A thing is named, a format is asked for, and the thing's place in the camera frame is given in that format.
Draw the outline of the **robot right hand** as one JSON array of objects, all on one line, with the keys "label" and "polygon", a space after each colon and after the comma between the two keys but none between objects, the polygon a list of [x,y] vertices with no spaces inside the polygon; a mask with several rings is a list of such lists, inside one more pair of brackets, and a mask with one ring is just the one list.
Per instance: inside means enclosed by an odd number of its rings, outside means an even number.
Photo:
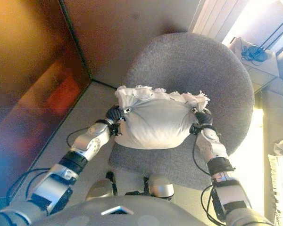
[{"label": "robot right hand", "polygon": [[194,113],[199,125],[211,126],[213,124],[213,116],[209,109],[204,108],[200,111],[197,108],[193,108],[192,112]]}]

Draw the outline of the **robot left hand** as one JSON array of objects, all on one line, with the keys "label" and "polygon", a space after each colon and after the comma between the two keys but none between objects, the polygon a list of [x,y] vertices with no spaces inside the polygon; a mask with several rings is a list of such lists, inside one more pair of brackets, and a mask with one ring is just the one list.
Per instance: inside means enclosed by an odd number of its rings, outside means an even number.
[{"label": "robot left hand", "polygon": [[131,107],[121,108],[119,105],[113,105],[106,112],[106,118],[112,120],[114,123],[117,123],[120,120],[126,121],[125,115],[130,113],[131,110]]}]

